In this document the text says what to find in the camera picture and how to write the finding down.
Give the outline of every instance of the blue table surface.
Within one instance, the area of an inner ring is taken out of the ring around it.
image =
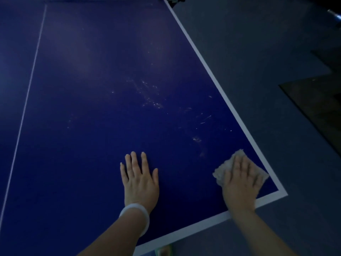
[[[29,26],[15,13],[6,23],[34,31],[33,39],[1,37],[14,38],[14,48],[27,46],[22,75],[15,73],[21,55],[8,55],[11,107],[1,103],[0,110],[17,117],[0,126],[5,176],[43,8],[26,13]],[[4,132],[7,124],[13,136]],[[86,247],[124,207],[119,163],[132,150],[146,152],[160,178],[159,202],[138,244],[224,212],[212,172],[238,149],[264,168],[163,1],[49,4],[0,254],[75,255]],[[0,184],[3,192],[7,178]],[[276,190],[268,179],[259,196]]]

